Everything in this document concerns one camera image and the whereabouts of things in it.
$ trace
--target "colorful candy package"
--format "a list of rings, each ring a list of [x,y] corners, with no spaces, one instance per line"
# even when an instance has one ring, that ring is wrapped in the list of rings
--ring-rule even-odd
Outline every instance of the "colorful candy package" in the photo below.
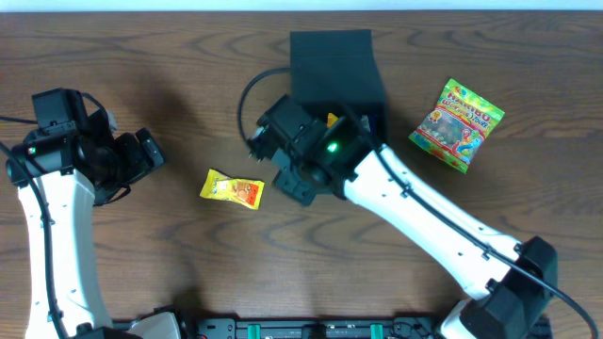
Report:
[[[233,179],[215,169],[210,169],[200,195],[206,199],[238,202],[252,210],[257,210],[260,207],[263,190],[264,182]]]
[[[505,112],[450,79],[435,110],[409,138],[423,150],[467,173],[478,148]]]

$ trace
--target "gummy candy bag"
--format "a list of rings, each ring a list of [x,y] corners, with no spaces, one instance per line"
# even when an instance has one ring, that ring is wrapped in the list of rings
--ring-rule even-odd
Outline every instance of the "gummy candy bag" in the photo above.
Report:
[[[463,173],[505,112],[450,79],[435,109],[409,138]]]

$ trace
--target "yellow wrapper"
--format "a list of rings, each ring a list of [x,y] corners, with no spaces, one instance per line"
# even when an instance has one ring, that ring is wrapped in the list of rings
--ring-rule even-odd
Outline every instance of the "yellow wrapper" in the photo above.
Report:
[[[327,128],[331,128],[338,120],[339,118],[335,114],[329,113],[327,116]]]
[[[210,169],[200,195],[206,199],[238,202],[252,210],[257,210],[260,207],[263,191],[264,182],[233,179],[215,169]]]

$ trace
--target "white background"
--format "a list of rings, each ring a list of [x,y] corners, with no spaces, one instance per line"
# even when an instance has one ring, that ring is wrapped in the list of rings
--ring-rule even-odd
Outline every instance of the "white background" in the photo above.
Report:
[[[603,9],[603,0],[0,0],[0,11],[383,9]]]

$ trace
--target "wooden table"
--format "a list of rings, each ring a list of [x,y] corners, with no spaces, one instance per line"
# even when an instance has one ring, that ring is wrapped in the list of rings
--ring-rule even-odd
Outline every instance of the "wooden table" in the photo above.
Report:
[[[121,131],[148,127],[169,164],[124,201],[94,210],[106,307],[116,318],[174,299],[241,317],[445,315],[455,281],[369,212],[323,196],[303,208],[266,188],[257,212],[203,200],[209,168],[270,183],[236,132],[253,76],[288,65],[294,30],[373,30],[392,146],[416,173],[487,224],[559,253],[559,285],[603,320],[603,16],[599,12],[0,14],[0,107],[34,117],[30,96],[92,93]],[[507,112],[462,175],[409,142],[449,77]],[[287,89],[260,83],[245,126]],[[7,145],[29,126],[0,124]],[[22,337],[30,280],[16,190],[0,175],[0,331]],[[588,329],[555,300],[557,338]]]

